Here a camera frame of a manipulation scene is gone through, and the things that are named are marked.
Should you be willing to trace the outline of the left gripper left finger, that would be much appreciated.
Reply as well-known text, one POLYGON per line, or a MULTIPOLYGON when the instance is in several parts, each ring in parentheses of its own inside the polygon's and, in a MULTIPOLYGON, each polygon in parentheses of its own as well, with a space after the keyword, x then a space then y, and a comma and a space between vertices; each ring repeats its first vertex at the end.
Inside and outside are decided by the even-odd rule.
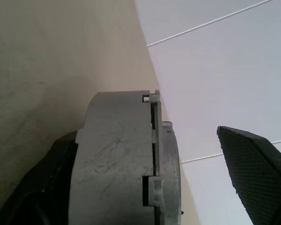
POLYGON ((57 139, 0 210, 0 225, 68 225, 77 133, 57 139))

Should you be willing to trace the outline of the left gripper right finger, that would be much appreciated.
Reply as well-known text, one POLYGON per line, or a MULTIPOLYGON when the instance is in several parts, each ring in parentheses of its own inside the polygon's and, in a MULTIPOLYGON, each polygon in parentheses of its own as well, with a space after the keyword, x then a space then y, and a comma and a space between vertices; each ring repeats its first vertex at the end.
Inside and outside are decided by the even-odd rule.
POLYGON ((217 136, 232 185, 253 225, 281 225, 281 153, 247 131, 219 126, 217 136))

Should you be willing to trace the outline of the gray toothed motor cover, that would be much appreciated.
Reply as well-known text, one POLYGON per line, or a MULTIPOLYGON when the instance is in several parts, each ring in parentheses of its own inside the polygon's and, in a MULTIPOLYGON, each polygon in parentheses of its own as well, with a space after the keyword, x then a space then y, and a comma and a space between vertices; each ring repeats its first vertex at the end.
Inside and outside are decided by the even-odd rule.
POLYGON ((153 209, 152 225, 181 225, 181 171, 177 139, 162 120, 160 92, 143 96, 150 104, 153 174, 142 177, 143 206, 153 209))

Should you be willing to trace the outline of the gray motor stator housing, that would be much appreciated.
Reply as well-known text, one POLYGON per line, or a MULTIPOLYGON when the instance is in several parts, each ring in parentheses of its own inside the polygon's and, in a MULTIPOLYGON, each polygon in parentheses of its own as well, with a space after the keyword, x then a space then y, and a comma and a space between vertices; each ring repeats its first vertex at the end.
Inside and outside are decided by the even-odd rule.
POLYGON ((72 170, 69 225, 154 225, 143 205, 142 178, 152 176, 149 91, 100 92, 91 100, 72 170))

